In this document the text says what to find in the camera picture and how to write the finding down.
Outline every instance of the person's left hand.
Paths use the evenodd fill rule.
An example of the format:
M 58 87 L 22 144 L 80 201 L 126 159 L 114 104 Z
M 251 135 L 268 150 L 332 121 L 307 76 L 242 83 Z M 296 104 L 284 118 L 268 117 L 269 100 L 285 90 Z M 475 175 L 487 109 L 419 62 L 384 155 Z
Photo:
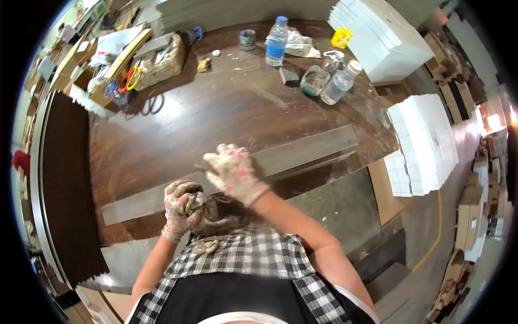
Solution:
M 167 223 L 162 230 L 165 238 L 175 243 L 180 242 L 182 236 L 198 221 L 201 213 L 194 213 L 187 217 L 185 207 L 191 195 L 189 192 L 202 190 L 196 182 L 185 180 L 175 181 L 165 188 L 164 204 Z

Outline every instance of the gloved hand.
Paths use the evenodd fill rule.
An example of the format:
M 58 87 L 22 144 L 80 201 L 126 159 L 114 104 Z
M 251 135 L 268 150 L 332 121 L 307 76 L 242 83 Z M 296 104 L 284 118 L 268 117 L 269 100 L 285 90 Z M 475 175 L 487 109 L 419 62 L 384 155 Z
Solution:
M 203 159 L 218 173 L 205 172 L 207 179 L 226 195 L 249 207 L 269 186 L 254 174 L 247 149 L 235 144 L 219 144 L 218 154 L 207 153 Z
M 167 222 L 162 230 L 162 235 L 168 240 L 178 243 L 182 236 L 190 230 L 201 217 L 200 213 L 194 213 L 187 217 L 185 207 L 189 201 L 189 192 L 202 191 L 202 187 L 195 182 L 185 180 L 175 181 L 165 188 L 165 218 Z

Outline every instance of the plastic water bottle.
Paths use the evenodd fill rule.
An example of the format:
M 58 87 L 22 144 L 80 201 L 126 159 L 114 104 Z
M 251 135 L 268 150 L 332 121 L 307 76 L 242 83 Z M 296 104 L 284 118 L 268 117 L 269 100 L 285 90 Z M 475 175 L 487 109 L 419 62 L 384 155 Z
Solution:
M 350 60 L 343 71 L 338 71 L 327 83 L 320 94 L 322 101 L 328 105 L 334 105 L 343 95 L 352 88 L 354 78 L 362 71 L 358 61 Z
M 284 60 L 284 49 L 288 41 L 288 18 L 278 16 L 270 30 L 268 47 L 266 48 L 266 64 L 279 66 Z

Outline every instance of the yellow floor line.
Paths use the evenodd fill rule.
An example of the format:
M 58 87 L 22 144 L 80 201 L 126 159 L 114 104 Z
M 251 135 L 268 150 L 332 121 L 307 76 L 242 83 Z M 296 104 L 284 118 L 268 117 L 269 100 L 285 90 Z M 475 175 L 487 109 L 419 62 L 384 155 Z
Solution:
M 424 263 L 426 258 L 430 255 L 430 253 L 435 249 L 439 241 L 441 241 L 441 232 L 442 232 L 442 199 L 441 199 L 441 191 L 439 190 L 439 235 L 437 235 L 437 239 L 435 240 L 434 244 L 431 246 L 430 250 L 428 250 L 428 253 L 423 256 L 423 258 L 415 265 L 415 267 L 412 269 L 412 272 L 415 272 L 421 264 Z

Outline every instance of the yellow box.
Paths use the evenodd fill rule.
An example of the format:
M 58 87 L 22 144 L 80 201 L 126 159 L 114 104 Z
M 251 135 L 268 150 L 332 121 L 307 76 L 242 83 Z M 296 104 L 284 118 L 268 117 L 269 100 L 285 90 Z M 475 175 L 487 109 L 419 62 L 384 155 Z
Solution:
M 344 49 L 347 46 L 347 43 L 351 40 L 351 37 L 353 37 L 353 32 L 344 28 L 339 28 L 331 38 L 331 45 Z

